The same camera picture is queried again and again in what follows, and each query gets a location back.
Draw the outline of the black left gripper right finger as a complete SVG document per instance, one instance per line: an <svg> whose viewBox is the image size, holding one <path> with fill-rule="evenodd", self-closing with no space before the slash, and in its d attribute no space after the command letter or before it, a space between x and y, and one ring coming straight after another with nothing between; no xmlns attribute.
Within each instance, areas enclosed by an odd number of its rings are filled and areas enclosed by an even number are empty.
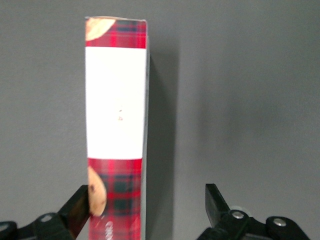
<svg viewBox="0 0 320 240"><path fill-rule="evenodd" d="M205 185L205 210L211 224L201 240L308 240L299 225L283 216L259 222L245 211L231 209L214 184Z"/></svg>

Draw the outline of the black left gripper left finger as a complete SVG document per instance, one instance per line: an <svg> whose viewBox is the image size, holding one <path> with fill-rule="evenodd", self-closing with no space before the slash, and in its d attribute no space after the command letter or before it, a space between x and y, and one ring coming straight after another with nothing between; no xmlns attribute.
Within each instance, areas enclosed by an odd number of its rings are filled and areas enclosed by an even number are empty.
<svg viewBox="0 0 320 240"><path fill-rule="evenodd" d="M82 185L58 212L48 212L19 228L14 221L0 223L2 240L75 240L90 217L88 186Z"/></svg>

